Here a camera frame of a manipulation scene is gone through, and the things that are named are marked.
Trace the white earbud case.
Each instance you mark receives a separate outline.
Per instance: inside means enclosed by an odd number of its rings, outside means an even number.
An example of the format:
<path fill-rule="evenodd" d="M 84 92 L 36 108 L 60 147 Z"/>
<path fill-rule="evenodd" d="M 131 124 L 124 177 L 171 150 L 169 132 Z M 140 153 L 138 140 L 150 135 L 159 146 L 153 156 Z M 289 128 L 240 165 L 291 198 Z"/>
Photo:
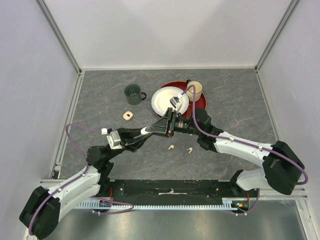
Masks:
<path fill-rule="evenodd" d="M 150 134 L 150 132 L 146 130 L 146 127 L 144 127 L 144 128 L 142 128 L 142 129 L 140 130 L 140 134 L 141 134 L 141 135 L 147 135 L 147 134 Z"/>

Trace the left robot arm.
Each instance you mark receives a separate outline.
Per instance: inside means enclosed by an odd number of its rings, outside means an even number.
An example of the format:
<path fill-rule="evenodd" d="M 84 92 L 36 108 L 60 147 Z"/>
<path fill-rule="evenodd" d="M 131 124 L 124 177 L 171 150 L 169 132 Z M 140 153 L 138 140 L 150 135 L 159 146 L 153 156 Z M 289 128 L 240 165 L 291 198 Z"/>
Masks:
<path fill-rule="evenodd" d="M 106 196 L 110 191 L 111 159 L 124 151 L 136 152 L 152 133 L 145 128 L 102 128 L 107 145 L 92 146 L 83 154 L 85 167 L 67 180 L 50 188 L 37 187 L 30 195 L 19 220 L 31 236 L 39 240 L 48 237 L 59 221 L 88 198 Z"/>

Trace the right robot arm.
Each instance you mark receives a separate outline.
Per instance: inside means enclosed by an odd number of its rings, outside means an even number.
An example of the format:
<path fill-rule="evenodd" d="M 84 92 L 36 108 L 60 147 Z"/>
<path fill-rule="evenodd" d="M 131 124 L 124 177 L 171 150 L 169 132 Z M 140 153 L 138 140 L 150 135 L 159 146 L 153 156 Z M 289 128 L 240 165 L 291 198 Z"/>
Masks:
<path fill-rule="evenodd" d="M 305 166 L 283 141 L 274 144 L 249 141 L 235 137 L 212 125 L 211 117 L 203 108 L 196 108 L 190 118 L 180 117 L 172 108 L 146 132 L 161 137 L 172 137 L 175 132 L 197 135 L 197 143 L 206 151 L 229 154 L 255 164 L 254 170 L 238 170 L 231 179 L 229 191 L 235 197 L 246 191 L 271 187 L 290 195 L 299 184 Z"/>

